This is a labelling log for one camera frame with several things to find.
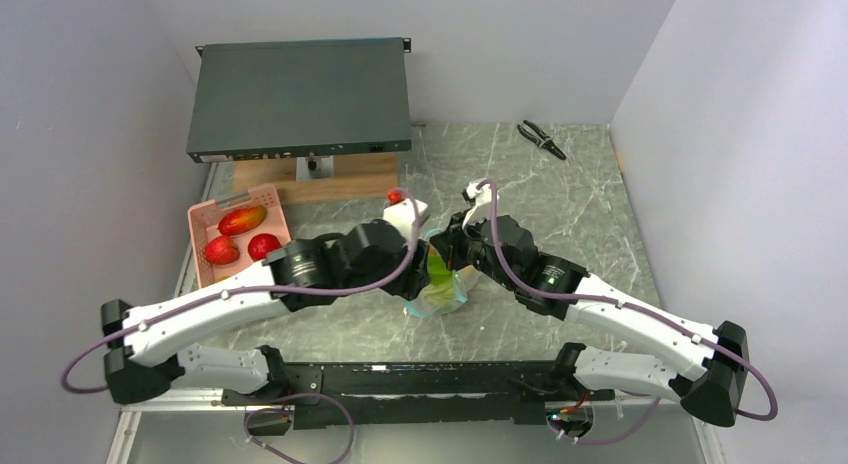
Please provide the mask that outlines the green mango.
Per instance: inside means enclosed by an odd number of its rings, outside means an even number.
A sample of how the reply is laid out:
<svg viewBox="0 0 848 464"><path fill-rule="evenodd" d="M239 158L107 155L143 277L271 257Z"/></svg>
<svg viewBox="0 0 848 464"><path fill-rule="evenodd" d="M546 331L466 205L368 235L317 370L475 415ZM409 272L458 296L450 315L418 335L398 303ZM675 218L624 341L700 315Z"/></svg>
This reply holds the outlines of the green mango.
<svg viewBox="0 0 848 464"><path fill-rule="evenodd" d="M430 278L430 284L441 284L453 279L453 272L448 269L438 251L430 246L427 254L427 272Z"/></svg>

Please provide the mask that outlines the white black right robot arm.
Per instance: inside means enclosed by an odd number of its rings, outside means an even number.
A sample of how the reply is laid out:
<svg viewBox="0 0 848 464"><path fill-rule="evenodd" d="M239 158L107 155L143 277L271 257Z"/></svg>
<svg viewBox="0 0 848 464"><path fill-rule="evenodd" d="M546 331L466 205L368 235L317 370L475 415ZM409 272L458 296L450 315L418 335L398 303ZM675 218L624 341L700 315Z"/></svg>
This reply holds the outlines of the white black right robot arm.
<svg viewBox="0 0 848 464"><path fill-rule="evenodd" d="M650 306L613 288L585 267L537 248L532 234L510 216L497 229L485 220L462 229L452 216L429 242L451 270L473 267L511 292L527 310L598 327L640 347L638 354L566 344L551 372L557 395L619 388L676 402L707 423L731 427L748 371L746 330L717 327Z"/></svg>

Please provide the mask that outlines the red apple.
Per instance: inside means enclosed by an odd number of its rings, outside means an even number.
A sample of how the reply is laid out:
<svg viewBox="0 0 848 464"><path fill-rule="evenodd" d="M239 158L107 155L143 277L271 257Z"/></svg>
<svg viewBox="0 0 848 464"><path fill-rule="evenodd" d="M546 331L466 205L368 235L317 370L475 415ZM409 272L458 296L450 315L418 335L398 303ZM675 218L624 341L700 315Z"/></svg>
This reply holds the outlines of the red apple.
<svg viewBox="0 0 848 464"><path fill-rule="evenodd" d="M279 238L273 234L261 233L254 235L247 245L249 257L254 261L261 261L273 251L282 247Z"/></svg>

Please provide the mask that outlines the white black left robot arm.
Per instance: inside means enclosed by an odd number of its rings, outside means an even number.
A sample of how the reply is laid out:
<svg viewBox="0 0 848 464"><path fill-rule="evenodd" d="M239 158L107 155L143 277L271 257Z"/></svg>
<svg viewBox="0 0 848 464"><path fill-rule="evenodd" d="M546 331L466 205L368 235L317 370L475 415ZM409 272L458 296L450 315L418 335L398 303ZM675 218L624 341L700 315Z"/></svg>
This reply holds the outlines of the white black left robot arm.
<svg viewBox="0 0 848 464"><path fill-rule="evenodd" d="M217 284L170 301L100 307L112 340L103 357L113 401L134 404L171 389L221 387L264 404L289 385L281 353L202 346L202 340L253 321L327 306L364 290L412 300L429 284L429 245L410 242L392 224L374 220L349 233L294 240Z"/></svg>

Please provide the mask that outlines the clear zip top bag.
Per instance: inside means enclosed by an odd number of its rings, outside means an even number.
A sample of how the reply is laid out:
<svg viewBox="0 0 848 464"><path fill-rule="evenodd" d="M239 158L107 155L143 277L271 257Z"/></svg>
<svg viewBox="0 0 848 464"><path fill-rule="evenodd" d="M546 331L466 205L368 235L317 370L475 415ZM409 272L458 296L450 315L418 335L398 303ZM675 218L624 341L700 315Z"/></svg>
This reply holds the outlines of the clear zip top bag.
<svg viewBox="0 0 848 464"><path fill-rule="evenodd" d="M450 271L436 250L427 256L430 284L425 286L413 301L406 301L404 313L417 318L428 318L454 312L469 299L469 292L478 282L480 273L472 266Z"/></svg>

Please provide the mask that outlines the light green cabbage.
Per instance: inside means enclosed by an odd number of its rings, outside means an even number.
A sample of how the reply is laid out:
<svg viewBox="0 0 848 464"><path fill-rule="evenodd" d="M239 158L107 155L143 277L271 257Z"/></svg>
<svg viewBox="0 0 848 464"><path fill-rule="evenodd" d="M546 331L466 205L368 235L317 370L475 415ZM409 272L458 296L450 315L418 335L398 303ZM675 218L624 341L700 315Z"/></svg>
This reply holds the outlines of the light green cabbage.
<svg viewBox="0 0 848 464"><path fill-rule="evenodd" d="M451 281L441 284L431 283L421 292L420 298L427 306L438 308L448 305L456 299L454 285Z"/></svg>

